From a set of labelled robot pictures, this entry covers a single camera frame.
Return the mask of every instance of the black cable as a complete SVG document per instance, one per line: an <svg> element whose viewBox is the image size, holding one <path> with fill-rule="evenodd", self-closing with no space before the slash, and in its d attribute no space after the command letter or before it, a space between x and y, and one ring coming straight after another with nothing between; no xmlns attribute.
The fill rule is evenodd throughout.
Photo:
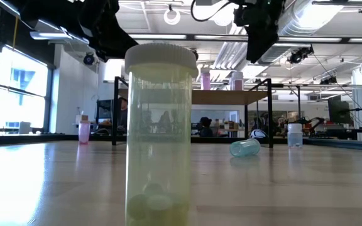
<svg viewBox="0 0 362 226"><path fill-rule="evenodd" d="M191 3L191 16L194 20L198 21L198 22L206 22L208 20L210 20L212 17L214 17L214 15L216 15L218 12L220 12L220 10L224 9L226 6L228 6L231 2L227 2L226 4L222 5L212 16L206 18L206 19L197 19L194 15L194 5L196 3L196 0L192 0Z"/></svg>
<svg viewBox="0 0 362 226"><path fill-rule="evenodd" d="M325 68L325 66L321 63L321 61L317 58L317 56L315 55L315 53L313 53L312 55L315 57L315 59L317 59L317 61L319 62L319 65L322 66L322 68L324 68L325 72L326 72L330 77L333 77L333 76L329 73L329 71ZM350 96L349 93L347 93L347 91L345 91L345 89L344 89L341 85L338 84L337 79L336 79L336 84L339 86L340 89L342 89L342 90L346 93L347 96L350 97L351 100L353 100L353 102L358 106L358 108L361 108L361 106L352 98L352 96Z"/></svg>

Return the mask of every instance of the plastic container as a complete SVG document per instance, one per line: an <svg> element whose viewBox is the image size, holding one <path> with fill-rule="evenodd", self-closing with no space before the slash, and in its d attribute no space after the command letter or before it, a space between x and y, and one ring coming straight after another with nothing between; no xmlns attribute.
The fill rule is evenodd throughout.
<svg viewBox="0 0 362 226"><path fill-rule="evenodd" d="M90 133L91 133L91 122L80 121L79 122L79 143L87 144L89 142Z"/></svg>
<svg viewBox="0 0 362 226"><path fill-rule="evenodd" d="M244 90L244 74L242 72L233 72L231 74L230 89Z"/></svg>
<svg viewBox="0 0 362 226"><path fill-rule="evenodd" d="M261 144L256 139L237 141L230 145L230 154L234 157L245 157L258 154Z"/></svg>
<svg viewBox="0 0 362 226"><path fill-rule="evenodd" d="M129 73L126 225L187 226L196 58L179 46L150 43L127 51L125 69ZM157 118L166 115L161 120L166 129L146 129L148 124L141 119L149 112L160 112Z"/></svg>
<svg viewBox="0 0 362 226"><path fill-rule="evenodd" d="M211 74L209 68L200 69L200 89L210 90L211 89Z"/></svg>
<svg viewBox="0 0 362 226"><path fill-rule="evenodd" d="M287 126L287 146L290 148L293 147L302 147L302 125L299 123L290 123Z"/></svg>

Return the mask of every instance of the window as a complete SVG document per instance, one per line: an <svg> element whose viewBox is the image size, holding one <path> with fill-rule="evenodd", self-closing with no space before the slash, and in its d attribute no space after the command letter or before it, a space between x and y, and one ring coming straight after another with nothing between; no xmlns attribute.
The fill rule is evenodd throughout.
<svg viewBox="0 0 362 226"><path fill-rule="evenodd" d="M0 128L19 128L30 122L44 126L48 68L4 47L0 53Z"/></svg>

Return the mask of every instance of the ductwork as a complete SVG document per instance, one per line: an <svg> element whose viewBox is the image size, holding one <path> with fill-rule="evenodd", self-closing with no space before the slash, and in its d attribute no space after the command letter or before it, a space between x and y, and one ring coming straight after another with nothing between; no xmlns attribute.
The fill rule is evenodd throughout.
<svg viewBox="0 0 362 226"><path fill-rule="evenodd" d="M313 5L312 0L296 0L279 20L279 36L310 36L335 17L343 6ZM244 29L234 28L229 34L243 35ZM215 68L232 69L245 66L246 43L224 43L214 63ZM280 59L290 47L271 47L258 61L269 65Z"/></svg>

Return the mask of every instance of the wooden shelf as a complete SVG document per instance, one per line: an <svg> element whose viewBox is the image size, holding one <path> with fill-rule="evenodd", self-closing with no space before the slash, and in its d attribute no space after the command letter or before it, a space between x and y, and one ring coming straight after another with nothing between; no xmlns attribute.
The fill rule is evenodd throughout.
<svg viewBox="0 0 362 226"><path fill-rule="evenodd" d="M142 95L141 102L155 104L170 104L168 99L170 92L180 92L181 90L146 90L146 95ZM128 98L128 89L119 89L118 95ZM202 105L248 105L265 98L266 91L226 91L226 90L193 90L192 104Z"/></svg>

